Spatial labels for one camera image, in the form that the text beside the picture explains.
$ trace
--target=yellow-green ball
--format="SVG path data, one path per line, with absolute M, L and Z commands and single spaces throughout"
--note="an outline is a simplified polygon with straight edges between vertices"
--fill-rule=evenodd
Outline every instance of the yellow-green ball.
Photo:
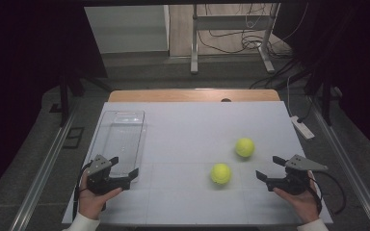
M 254 152 L 254 142 L 249 138 L 241 138 L 236 142 L 236 153 L 242 157 L 249 157 Z
M 211 169 L 211 179 L 217 184 L 226 184 L 232 175 L 230 167 L 226 164 L 215 164 Z

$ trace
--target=forearm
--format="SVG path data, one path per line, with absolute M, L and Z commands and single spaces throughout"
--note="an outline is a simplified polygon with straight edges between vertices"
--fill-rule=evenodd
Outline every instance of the forearm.
M 319 218 L 310 223 L 297 227 L 298 231 L 328 231 L 329 229 Z
M 100 220 L 89 219 L 77 213 L 73 223 L 64 231 L 94 231 L 100 224 Z

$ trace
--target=table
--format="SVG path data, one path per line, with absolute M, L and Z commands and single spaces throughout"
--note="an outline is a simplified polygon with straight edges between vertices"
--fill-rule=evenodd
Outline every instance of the table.
M 221 102 L 227 98 L 232 102 Z M 303 155 L 284 103 L 273 90 L 121 90 L 102 114 L 145 112 L 146 135 L 138 182 L 109 201 L 102 223 L 124 226 L 256 226 L 296 224 L 290 205 L 267 192 L 254 171 L 284 176 L 272 156 Z M 256 143 L 252 157 L 233 150 L 241 137 Z M 86 162 L 91 159 L 92 141 Z M 209 178 L 215 163 L 227 163 L 232 179 Z M 63 222 L 71 222 L 71 201 Z M 326 209 L 321 218 L 332 222 Z

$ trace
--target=transparent tray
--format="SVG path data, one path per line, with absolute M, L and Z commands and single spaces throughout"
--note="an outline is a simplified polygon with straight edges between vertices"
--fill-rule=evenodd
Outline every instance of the transparent tray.
M 119 163 L 112 167 L 110 176 L 127 176 L 140 166 L 145 139 L 145 112 L 108 111 L 100 124 L 90 151 L 89 160 L 102 155 L 110 160 L 119 157 Z

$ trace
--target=white wall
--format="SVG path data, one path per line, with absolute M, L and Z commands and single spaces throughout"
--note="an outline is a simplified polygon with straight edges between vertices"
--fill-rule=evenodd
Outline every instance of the white wall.
M 168 50 L 164 6 L 85 10 L 101 54 Z

